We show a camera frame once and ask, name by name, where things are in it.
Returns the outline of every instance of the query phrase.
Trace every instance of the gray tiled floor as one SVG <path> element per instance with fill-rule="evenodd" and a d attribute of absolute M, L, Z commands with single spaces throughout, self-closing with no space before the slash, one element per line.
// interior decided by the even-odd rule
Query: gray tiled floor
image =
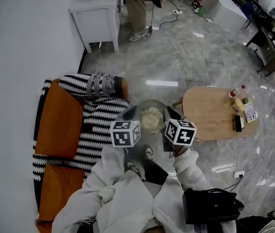
<path fill-rule="evenodd" d="M 166 105 L 183 96 L 194 85 L 232 88 L 246 86 L 253 96 L 259 115 L 256 136 L 244 139 L 195 142 L 192 146 L 200 157 L 198 166 L 215 187 L 227 187 L 236 182 L 232 172 L 217 173 L 219 166 L 232 166 L 233 171 L 251 170 L 236 188 L 244 203 L 242 216 L 265 216 L 275 208 L 275 74 L 265 78 L 256 71 L 260 63 L 255 53 L 243 43 L 255 33 L 255 27 L 231 35 L 209 24 L 192 12 L 191 1 L 174 1 L 184 14 L 178 21 L 161 26 L 150 38 L 129 42 L 130 30 L 121 26 L 119 52 L 112 43 L 96 44 L 86 56 L 83 73 L 110 72 L 127 79 L 130 102 L 138 104 L 157 99 Z M 155 8 L 153 26 L 174 20 L 173 5 L 164 1 Z M 150 22 L 152 5 L 147 4 Z M 178 86 L 151 86 L 146 80 L 175 81 Z M 154 149 L 160 136 L 154 136 Z M 167 153 L 155 151 L 155 160 L 167 171 L 174 172 Z"/>

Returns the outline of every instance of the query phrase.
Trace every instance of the white cabinet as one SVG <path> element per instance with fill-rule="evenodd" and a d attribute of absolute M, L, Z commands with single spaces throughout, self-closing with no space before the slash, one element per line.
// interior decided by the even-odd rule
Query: white cabinet
<path fill-rule="evenodd" d="M 76 0 L 69 11 L 88 53 L 91 53 L 90 43 L 102 41 L 112 41 L 118 52 L 123 0 Z"/>

